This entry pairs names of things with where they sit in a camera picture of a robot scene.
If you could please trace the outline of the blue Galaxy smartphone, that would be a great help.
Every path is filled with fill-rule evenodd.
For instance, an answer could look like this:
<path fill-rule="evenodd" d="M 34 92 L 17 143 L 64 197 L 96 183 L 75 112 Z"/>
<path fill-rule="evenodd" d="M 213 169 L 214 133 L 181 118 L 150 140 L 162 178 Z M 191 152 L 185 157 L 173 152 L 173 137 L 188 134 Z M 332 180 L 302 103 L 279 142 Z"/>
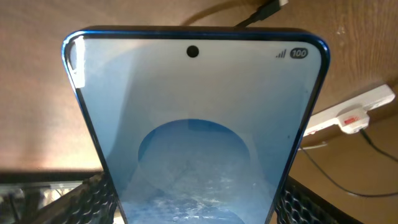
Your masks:
<path fill-rule="evenodd" d="M 62 61 L 126 223 L 268 223 L 330 49 L 293 28 L 91 26 Z"/>

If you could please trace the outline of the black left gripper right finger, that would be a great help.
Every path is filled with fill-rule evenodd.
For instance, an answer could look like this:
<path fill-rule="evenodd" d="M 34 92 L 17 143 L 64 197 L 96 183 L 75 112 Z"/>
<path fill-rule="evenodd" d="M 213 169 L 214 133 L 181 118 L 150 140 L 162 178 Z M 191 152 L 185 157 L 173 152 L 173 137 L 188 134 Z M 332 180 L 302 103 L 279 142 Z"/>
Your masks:
<path fill-rule="evenodd" d="M 362 224 L 292 177 L 275 205 L 277 224 Z"/>

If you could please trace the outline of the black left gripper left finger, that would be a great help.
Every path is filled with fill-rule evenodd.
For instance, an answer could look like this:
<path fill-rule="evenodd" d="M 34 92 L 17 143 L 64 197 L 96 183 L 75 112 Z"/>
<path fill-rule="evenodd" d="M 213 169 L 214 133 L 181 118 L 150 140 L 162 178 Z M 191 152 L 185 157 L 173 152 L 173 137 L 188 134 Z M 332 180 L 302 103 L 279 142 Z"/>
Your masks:
<path fill-rule="evenodd" d="M 104 174 L 83 181 L 66 195 L 40 209 L 30 224 L 112 224 L 118 207 Z"/>

